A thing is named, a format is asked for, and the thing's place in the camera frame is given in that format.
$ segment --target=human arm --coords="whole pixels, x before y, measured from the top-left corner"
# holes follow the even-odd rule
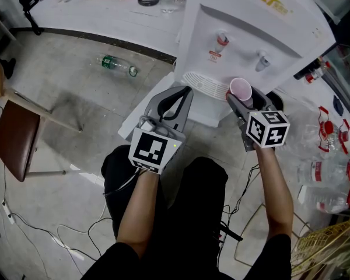
[[[272,148],[256,144],[269,225],[268,240],[275,235],[292,234],[293,199]]]
[[[158,181],[158,174],[149,171],[139,176],[118,231],[117,243],[129,245],[139,258],[152,234]]]

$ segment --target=black shirt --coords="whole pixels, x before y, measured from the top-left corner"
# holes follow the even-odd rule
[[[291,241],[290,237],[286,234],[279,234],[269,239],[257,261],[254,263],[249,273],[246,275],[245,280],[251,279],[276,279],[276,280],[289,280],[291,278]],[[184,276],[194,274],[195,271],[189,271],[188,268],[182,270],[181,259],[178,262],[173,263],[172,271],[167,269],[162,272],[162,279],[169,279],[174,276],[174,272]],[[210,267],[200,267],[207,272]],[[124,243],[116,243],[112,245],[103,254],[99,260],[97,260],[87,273],[83,276],[82,280],[90,279],[138,279],[143,278],[140,273],[141,263],[138,255],[130,246]],[[219,279],[231,279],[230,277],[218,273]]]

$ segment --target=yellow logo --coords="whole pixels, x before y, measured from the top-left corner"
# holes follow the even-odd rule
[[[262,1],[266,3],[268,6],[272,5],[273,9],[275,9],[277,12],[281,13],[284,16],[288,13],[288,10],[284,7],[284,4],[279,0],[262,0]]]

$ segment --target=floor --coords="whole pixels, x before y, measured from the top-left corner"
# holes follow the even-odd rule
[[[12,212],[20,214],[38,228],[56,233],[57,226],[65,224],[85,232],[104,209],[104,180],[100,174],[103,160],[116,146],[127,143],[117,134],[120,125],[173,68],[123,48],[82,38],[50,33],[35,36],[31,32],[18,33],[17,38],[23,47],[19,49],[11,45],[4,53],[7,59],[11,55],[17,58],[15,73],[6,81],[6,86],[52,110],[58,118],[82,126],[83,132],[77,134],[47,122],[31,171],[77,171],[60,177],[31,178],[24,183],[18,182],[6,171],[7,203]],[[114,76],[111,71],[96,64],[95,58],[99,53],[130,60],[138,67],[138,76],[131,79]],[[185,134],[186,145],[162,177],[168,202],[171,204],[176,196],[183,168],[197,156],[207,156],[229,175],[225,204],[233,208],[246,185],[250,168],[257,164],[255,153],[244,151],[236,117],[227,116],[216,129],[188,121]],[[264,202],[257,171],[253,173],[253,182],[242,199],[240,210],[231,220],[230,228],[238,234]],[[292,181],[288,185],[295,200],[295,211],[301,220],[309,222],[313,228],[324,226],[326,217],[302,208],[297,202],[299,186]],[[4,186],[4,166],[0,160],[0,203],[4,197]],[[103,217],[108,216],[107,211],[103,212]],[[302,228],[300,219],[295,219],[293,231],[298,234]],[[71,255],[47,233],[31,229],[19,219],[10,224],[1,206],[0,233],[0,270],[10,280],[21,279],[23,274],[26,279],[79,279],[81,273],[84,274],[93,264],[87,256],[72,253],[76,268]],[[67,246],[98,258],[97,250],[87,235],[64,227],[59,229],[59,233]],[[254,238],[265,240],[266,235],[261,231]],[[114,243],[110,221],[97,224],[91,236],[101,252],[107,250]],[[249,240],[253,240],[251,236],[246,238],[246,242]],[[219,268],[238,280],[244,278],[249,266],[235,258],[252,262],[251,256],[256,255],[251,255],[252,252],[235,254],[236,245],[234,239],[227,237]],[[260,251],[256,244],[247,246],[254,246],[255,254]]]

